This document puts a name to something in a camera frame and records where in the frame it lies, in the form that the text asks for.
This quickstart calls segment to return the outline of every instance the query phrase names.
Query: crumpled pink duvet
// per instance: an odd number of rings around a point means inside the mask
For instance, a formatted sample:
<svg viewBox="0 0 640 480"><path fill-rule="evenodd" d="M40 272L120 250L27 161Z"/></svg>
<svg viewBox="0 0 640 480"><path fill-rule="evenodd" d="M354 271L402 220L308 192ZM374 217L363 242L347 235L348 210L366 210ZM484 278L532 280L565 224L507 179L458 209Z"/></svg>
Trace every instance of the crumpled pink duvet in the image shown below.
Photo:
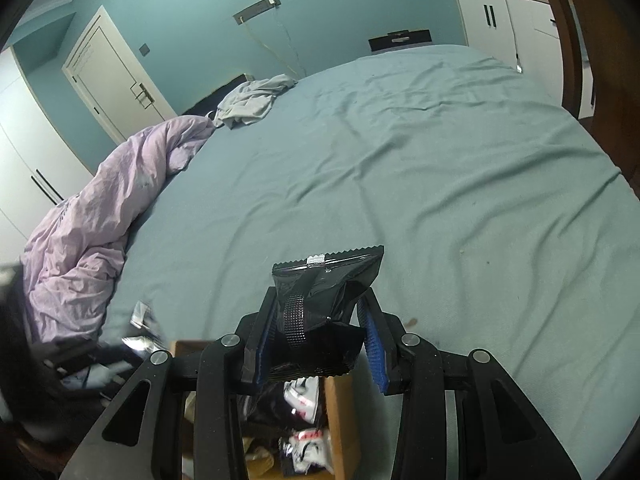
<svg viewBox="0 0 640 480"><path fill-rule="evenodd" d="M98 331L124 266L129 226L213 129L197 116L146 128L119 145L79 194L49 211L22 256L34 340Z"/></svg>

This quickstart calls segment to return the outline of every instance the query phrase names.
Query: bed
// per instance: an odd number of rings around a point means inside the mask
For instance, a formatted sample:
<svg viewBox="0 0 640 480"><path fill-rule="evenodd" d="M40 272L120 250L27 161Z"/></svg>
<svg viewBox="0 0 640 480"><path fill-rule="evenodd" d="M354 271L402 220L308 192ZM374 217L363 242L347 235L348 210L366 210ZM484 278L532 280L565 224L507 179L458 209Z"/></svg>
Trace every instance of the bed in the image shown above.
<svg viewBox="0 0 640 480"><path fill-rule="evenodd" d="M489 349L593 479L640 415L639 221L527 77L462 46L364 57L215 131L136 223L101 339L138 301L167 340L218 338L273 263L383 244L383 309L443 350ZM389 478L400 399L363 379L356 406L360 477Z"/></svg>

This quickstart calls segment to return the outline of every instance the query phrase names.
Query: black snack wrapper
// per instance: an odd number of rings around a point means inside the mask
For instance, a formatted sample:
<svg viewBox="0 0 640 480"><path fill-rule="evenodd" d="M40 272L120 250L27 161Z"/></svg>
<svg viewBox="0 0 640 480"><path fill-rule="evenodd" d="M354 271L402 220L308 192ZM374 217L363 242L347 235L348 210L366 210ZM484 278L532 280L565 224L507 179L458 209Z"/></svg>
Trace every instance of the black snack wrapper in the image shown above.
<svg viewBox="0 0 640 480"><path fill-rule="evenodd" d="M351 314L383 254L377 246L273 266L278 299L270 382L353 369L365 330L350 324Z"/></svg>

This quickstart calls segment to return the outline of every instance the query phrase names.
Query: cable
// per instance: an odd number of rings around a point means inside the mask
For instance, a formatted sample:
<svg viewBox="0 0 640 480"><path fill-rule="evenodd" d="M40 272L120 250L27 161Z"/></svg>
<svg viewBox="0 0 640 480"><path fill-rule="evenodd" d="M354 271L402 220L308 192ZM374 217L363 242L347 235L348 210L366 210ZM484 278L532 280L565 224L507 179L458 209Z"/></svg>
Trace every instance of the cable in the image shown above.
<svg viewBox="0 0 640 480"><path fill-rule="evenodd" d="M289 31L287 30L287 27L285 26L285 24L280 21L280 17L278 16L278 7L275 7L274 10L275 10L276 22L278 23L278 25L280 25L282 30L284 30L284 33L287 35L287 43L289 43L289 48L293 51L293 54L296 56L296 61L298 62L298 66L300 67L300 69L302 70L302 73L306 77L307 76L306 69L305 67L302 66L302 63L300 63L300 56L298 55L298 51L293 46L293 42L291 41L291 36L289 35Z"/></svg>
<svg viewBox="0 0 640 480"><path fill-rule="evenodd" d="M247 34L252 38L252 40L255 41L255 43L259 44L260 46L263 46L265 49L267 49L269 52L271 52L273 54L273 56L279 61L281 62L284 66L286 66L289 70L291 70L291 72L293 74L296 75L296 77L298 79L300 79L300 74L298 74L298 72L296 72L295 70L293 70L286 61L284 61L280 56L278 56L278 54L276 53L275 50L273 50L270 46L265 45L263 42L260 41L260 39L254 34L252 33L252 30L249 28L249 25L247 22L245 22L245 20L242 19L242 16L240 16L240 22L244 25L245 30L247 31Z"/></svg>
<svg viewBox="0 0 640 480"><path fill-rule="evenodd" d="M509 15L509 23L511 25L511 32L513 33L513 46L516 49L516 70L519 74L522 73L522 65L520 64L520 56L518 55L518 40L516 40L516 30L513 28L513 20L511 19L511 11L509 9L509 2L504 0L504 5L507 7L507 14Z"/></svg>

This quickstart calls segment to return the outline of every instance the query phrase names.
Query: cardboard box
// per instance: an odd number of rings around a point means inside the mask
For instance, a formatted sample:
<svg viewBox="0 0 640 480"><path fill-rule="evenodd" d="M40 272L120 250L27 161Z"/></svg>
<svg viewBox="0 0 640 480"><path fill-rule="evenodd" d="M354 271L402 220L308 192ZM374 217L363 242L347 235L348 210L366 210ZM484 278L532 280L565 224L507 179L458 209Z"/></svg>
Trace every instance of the cardboard box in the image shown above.
<svg viewBox="0 0 640 480"><path fill-rule="evenodd" d="M174 356L188 355L203 350L209 341L180 340L171 343L170 352ZM331 454L334 475L321 471L306 475L313 480L350 480L360 462L360 437L353 406L352 377L347 374L324 378L324 402L329 431L331 433ZM183 455L193 456L193 425L184 420ZM264 480L283 479L280 466L276 465L260 476Z"/></svg>

